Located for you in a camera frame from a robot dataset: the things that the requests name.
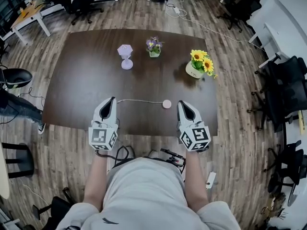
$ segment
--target black stool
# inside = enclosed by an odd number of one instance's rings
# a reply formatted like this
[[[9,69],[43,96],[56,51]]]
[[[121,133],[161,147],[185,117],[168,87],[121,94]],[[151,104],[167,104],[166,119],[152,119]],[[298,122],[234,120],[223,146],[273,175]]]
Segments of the black stool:
[[[5,162],[6,164],[17,163],[20,171],[8,173],[9,178],[32,177],[34,174],[34,161],[28,146],[23,143],[19,145],[2,143],[2,147],[4,149],[16,150],[16,158],[6,159]]]

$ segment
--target power strip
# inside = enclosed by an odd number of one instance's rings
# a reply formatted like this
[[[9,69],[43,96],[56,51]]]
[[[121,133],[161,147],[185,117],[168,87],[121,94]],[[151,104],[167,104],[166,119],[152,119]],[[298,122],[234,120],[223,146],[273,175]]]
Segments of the power strip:
[[[180,14],[180,11],[179,11],[179,9],[177,7],[173,7],[173,9],[174,9],[176,14]]]

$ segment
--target white cable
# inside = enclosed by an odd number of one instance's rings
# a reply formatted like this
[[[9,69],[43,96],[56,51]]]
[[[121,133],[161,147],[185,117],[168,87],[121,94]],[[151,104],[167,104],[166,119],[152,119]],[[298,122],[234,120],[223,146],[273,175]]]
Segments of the white cable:
[[[147,102],[147,103],[153,103],[153,104],[162,104],[163,102],[149,102],[149,101],[143,101],[143,100],[120,100],[118,101],[117,103],[120,103],[120,102],[125,102],[125,101],[135,101],[135,102]]]
[[[37,193],[33,192],[32,189],[31,189],[29,186],[23,184],[23,181],[22,181],[22,179],[21,179],[20,177],[19,177],[19,180],[21,181],[21,183],[22,183],[23,186],[29,188],[30,191],[31,191],[33,194],[35,194],[36,196],[40,197],[40,199],[43,200],[43,201],[46,203],[46,205],[49,205],[40,195],[38,195]]]
[[[175,3],[175,7],[177,7],[177,4],[178,3],[182,3],[182,2],[184,2],[184,0],[181,0],[181,1],[177,1],[176,3]],[[172,18],[181,18],[181,19],[183,19],[183,20],[185,20],[185,21],[190,21],[190,22],[192,22],[192,23],[195,23],[195,24],[197,24],[197,25],[200,25],[200,26],[202,26],[203,28],[205,28],[205,29],[207,29],[207,30],[209,30],[209,31],[211,31],[211,32],[213,32],[213,33],[217,33],[217,34],[219,34],[219,35],[221,35],[221,36],[225,36],[225,37],[227,37],[227,38],[229,38],[229,39],[231,39],[231,40],[233,40],[233,41],[235,41],[235,42],[237,42],[237,43],[242,43],[242,42],[248,42],[248,40],[241,40],[241,41],[238,41],[238,40],[235,40],[235,39],[233,39],[233,38],[231,38],[231,37],[229,37],[229,36],[227,36],[227,35],[225,35],[225,34],[222,34],[222,33],[219,33],[219,32],[216,32],[216,31],[214,31],[214,30],[212,30],[212,29],[210,29],[210,28],[208,28],[208,27],[205,27],[204,25],[202,25],[202,24],[200,24],[200,23],[198,23],[198,22],[195,22],[195,21],[192,21],[192,20],[189,20],[189,19],[186,19],[186,18],[182,18],[182,16],[187,16],[187,12],[185,11],[185,10],[183,10],[183,9],[178,9],[178,10],[180,10],[180,11],[183,11],[185,14],[183,14],[183,15],[178,15],[178,16],[172,16],[172,15],[170,15],[169,13],[168,13],[168,11],[170,11],[170,9],[167,9],[168,8],[168,6],[166,7],[166,14],[168,15],[168,16],[170,16],[170,17],[172,17]],[[257,47],[257,48],[259,48],[259,49],[261,49],[261,50],[263,50],[264,52],[265,52],[265,50],[264,49],[262,49],[262,48],[260,48],[260,47],[258,47],[257,45],[254,45],[253,43],[250,43],[250,44],[252,44],[253,46],[255,46],[255,47]]]

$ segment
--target white flower pot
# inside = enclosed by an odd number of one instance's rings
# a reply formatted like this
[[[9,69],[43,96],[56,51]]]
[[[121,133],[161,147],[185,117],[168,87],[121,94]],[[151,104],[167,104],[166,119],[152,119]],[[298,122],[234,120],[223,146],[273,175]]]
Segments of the white flower pot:
[[[151,58],[157,58],[157,57],[159,57],[160,54],[161,54],[161,48],[159,48],[159,53],[158,54],[156,52],[154,52],[154,51],[149,51],[149,56]]]
[[[200,79],[203,76],[203,72],[200,72],[198,70],[196,70],[193,66],[191,61],[187,64],[186,66],[186,72],[187,74],[189,74],[190,76],[196,78],[196,79]]]

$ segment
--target yellow flower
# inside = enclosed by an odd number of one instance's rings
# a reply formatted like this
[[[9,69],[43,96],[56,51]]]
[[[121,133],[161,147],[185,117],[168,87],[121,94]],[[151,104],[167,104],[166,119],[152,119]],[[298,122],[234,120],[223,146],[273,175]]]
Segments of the yellow flower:
[[[192,50],[191,55],[192,55],[192,59],[195,61],[203,61],[203,54],[204,51],[201,50]]]
[[[202,66],[205,72],[212,72],[214,69],[213,62],[209,58],[204,58]]]

